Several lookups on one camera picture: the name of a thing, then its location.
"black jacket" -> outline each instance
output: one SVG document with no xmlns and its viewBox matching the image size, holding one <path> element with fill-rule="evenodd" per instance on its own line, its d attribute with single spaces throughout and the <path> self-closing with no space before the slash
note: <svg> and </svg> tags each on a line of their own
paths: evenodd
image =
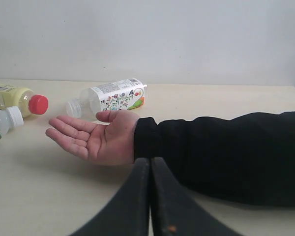
<svg viewBox="0 0 295 236">
<path fill-rule="evenodd" d="M 134 155 L 163 157 L 178 181 L 212 197 L 295 207 L 295 112 L 233 120 L 139 119 Z"/>
</svg>

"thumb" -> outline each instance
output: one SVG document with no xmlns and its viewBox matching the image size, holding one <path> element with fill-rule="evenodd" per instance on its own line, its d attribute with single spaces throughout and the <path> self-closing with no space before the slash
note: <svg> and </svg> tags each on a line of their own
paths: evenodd
<svg viewBox="0 0 295 236">
<path fill-rule="evenodd" d="M 120 111 L 104 111 L 104 112 L 98 112 L 96 114 L 96 118 L 105 123 L 113 122 L 113 120 L 116 118 Z"/>
</svg>

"juice bottle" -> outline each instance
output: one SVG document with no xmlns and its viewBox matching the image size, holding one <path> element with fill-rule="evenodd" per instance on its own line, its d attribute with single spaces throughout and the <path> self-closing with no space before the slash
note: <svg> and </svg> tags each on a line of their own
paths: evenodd
<svg viewBox="0 0 295 236">
<path fill-rule="evenodd" d="M 132 78 L 87 88 L 79 99 L 67 102 L 66 111 L 71 117 L 95 119 L 95 114 L 100 111 L 131 110 L 144 104 L 146 87 Z"/>
<path fill-rule="evenodd" d="M 0 109 L 12 106 L 17 106 L 23 117 L 42 115 L 48 109 L 48 99 L 34 94 L 29 88 L 0 85 Z"/>
<path fill-rule="evenodd" d="M 6 110 L 0 110 L 0 139 L 9 129 L 23 125 L 23 118 L 20 109 L 16 106 Z"/>
</svg>

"white wall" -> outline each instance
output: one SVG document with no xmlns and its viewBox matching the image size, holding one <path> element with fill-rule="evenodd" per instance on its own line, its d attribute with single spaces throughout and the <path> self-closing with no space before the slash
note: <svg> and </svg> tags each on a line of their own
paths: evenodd
<svg viewBox="0 0 295 236">
<path fill-rule="evenodd" d="M 295 83 L 295 0 L 0 0 L 0 78 Z"/>
</svg>

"tabletop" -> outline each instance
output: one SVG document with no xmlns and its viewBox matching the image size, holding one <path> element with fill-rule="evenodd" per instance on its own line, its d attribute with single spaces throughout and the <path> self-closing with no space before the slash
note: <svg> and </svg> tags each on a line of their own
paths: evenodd
<svg viewBox="0 0 295 236">
<path fill-rule="evenodd" d="M 68 235 L 103 208 L 131 171 L 131 166 L 91 165 L 45 136 L 48 120 L 65 115 L 67 100 L 100 83 L 0 80 L 0 84 L 28 87 L 50 102 L 46 114 L 26 118 L 24 126 L 0 140 L 0 235 Z M 145 105 L 133 110 L 157 122 L 284 111 L 295 111 L 295 87 L 149 84 Z M 295 209 L 237 205 L 189 193 L 243 235 L 295 236 Z"/>
</svg>

